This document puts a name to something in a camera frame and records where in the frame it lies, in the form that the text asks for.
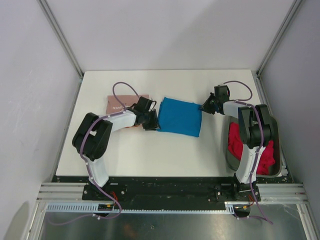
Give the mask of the pink printed t shirt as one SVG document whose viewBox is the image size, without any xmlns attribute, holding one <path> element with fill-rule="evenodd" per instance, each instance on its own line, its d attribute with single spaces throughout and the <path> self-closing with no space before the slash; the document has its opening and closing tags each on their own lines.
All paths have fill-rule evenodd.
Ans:
<svg viewBox="0 0 320 240">
<path fill-rule="evenodd" d="M 140 97 L 150 99 L 148 94 L 107 96 L 105 121 L 112 123 L 112 133 L 124 128 L 135 127 L 136 115 L 130 111 L 130 106 L 137 103 Z"/>
</svg>

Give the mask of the blue t shirt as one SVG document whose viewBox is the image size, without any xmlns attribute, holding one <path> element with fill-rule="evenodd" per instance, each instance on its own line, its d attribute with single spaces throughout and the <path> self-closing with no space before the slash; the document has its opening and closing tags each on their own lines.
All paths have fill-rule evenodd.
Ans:
<svg viewBox="0 0 320 240">
<path fill-rule="evenodd" d="M 164 97 L 158 114 L 159 132 L 198 138 L 202 125 L 200 105 Z"/>
</svg>

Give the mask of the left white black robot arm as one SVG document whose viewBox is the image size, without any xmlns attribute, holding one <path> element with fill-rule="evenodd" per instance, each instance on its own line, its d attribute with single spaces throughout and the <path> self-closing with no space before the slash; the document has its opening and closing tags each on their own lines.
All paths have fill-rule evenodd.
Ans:
<svg viewBox="0 0 320 240">
<path fill-rule="evenodd" d="M 146 131 L 155 131 L 159 126 L 157 102 L 141 96 L 137 103 L 124 110 L 98 116 L 89 112 L 77 129 L 72 145 L 85 161 L 89 181 L 94 184 L 93 194 L 100 200 L 110 196 L 111 188 L 106 184 L 109 174 L 103 160 L 110 136 L 121 129 L 138 127 Z"/>
</svg>

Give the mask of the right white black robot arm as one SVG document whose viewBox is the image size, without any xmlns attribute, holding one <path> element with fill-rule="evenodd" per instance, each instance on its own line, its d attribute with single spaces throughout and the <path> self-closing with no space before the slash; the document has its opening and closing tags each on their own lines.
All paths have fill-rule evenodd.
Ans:
<svg viewBox="0 0 320 240">
<path fill-rule="evenodd" d="M 218 85 L 214 87 L 214 92 L 210 93 L 200 110 L 237 119 L 243 149 L 239 167 L 233 177 L 235 185 L 230 188 L 230 194 L 237 201 L 251 195 L 256 202 L 259 193 L 254 190 L 254 184 L 258 164 L 274 134 L 268 107 L 265 104 L 253 105 L 231 100 L 229 87 Z"/>
</svg>

